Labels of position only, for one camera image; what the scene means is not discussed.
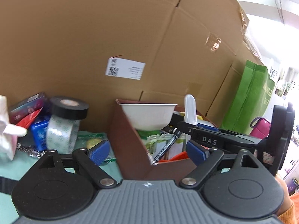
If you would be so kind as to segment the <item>person right hand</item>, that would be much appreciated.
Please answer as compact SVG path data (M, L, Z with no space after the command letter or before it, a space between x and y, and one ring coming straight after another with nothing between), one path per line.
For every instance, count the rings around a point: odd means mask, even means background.
M279 210L277 211L277 216L280 216L281 214L285 213L286 211L288 211L288 209L291 208L292 200L289 196L288 187L287 187L287 184L285 183L285 181L282 178L280 178L279 175L276 175L275 179L276 179L277 182L279 182L280 186L282 187L282 189L284 191L283 203L280 206Z

